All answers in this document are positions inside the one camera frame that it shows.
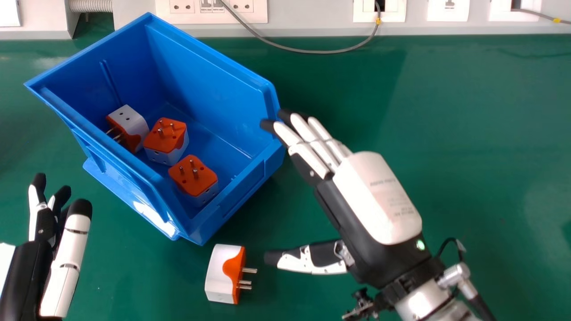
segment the green tabletop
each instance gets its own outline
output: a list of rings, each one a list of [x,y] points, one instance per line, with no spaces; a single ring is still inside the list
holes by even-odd
[[[0,42],[0,240],[26,240],[27,186],[43,171],[47,193],[69,184],[94,205],[68,320],[340,320],[360,287],[351,276],[263,265],[264,250],[337,237],[289,160],[204,247],[168,240],[83,171],[70,131],[22,83],[110,32],[101,15],[73,41]],[[383,154],[430,249],[462,240],[498,320],[571,319],[571,35],[380,37],[332,56],[204,41],[272,81],[282,107],[319,117],[354,151]],[[332,49],[359,39],[279,41]],[[217,243],[246,246],[259,269],[238,306],[204,294]]]

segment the robotic hand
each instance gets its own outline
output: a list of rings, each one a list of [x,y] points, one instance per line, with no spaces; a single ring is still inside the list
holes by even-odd
[[[62,209],[71,188],[63,186],[47,202],[45,188],[45,174],[37,174],[28,189],[29,241],[18,247],[0,243],[2,321],[61,320],[75,293],[91,203],[78,199]]]
[[[269,251],[267,264],[311,274],[349,271],[357,282],[379,290],[374,299],[366,288],[354,293],[357,306],[343,320],[378,318],[381,310],[396,310],[404,321],[479,320],[456,300],[457,290],[485,321],[495,320],[466,264],[445,269],[439,256],[447,242],[431,255],[422,219],[381,155],[352,153],[314,117],[285,110],[278,117],[284,122],[266,119],[260,126],[285,145],[341,239]],[[463,246],[450,240],[462,261]]]

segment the corrugated conduit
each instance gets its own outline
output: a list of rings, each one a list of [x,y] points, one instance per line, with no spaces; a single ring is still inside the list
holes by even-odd
[[[70,0],[71,12],[113,12],[112,0]]]

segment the blue storage container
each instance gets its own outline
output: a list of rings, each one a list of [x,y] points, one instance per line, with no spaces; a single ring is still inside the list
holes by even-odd
[[[83,168],[172,240],[203,245],[283,161],[280,142],[259,127],[276,119],[274,86],[152,14],[25,85],[69,126],[87,155]],[[149,128],[160,117],[186,122],[183,157],[213,169],[220,193],[194,208],[168,166],[108,137],[105,116],[124,104]]]

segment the metal pin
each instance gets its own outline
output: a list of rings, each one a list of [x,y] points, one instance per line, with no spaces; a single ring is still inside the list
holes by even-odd
[[[256,274],[256,273],[258,273],[258,269],[257,268],[243,267],[242,272]]]

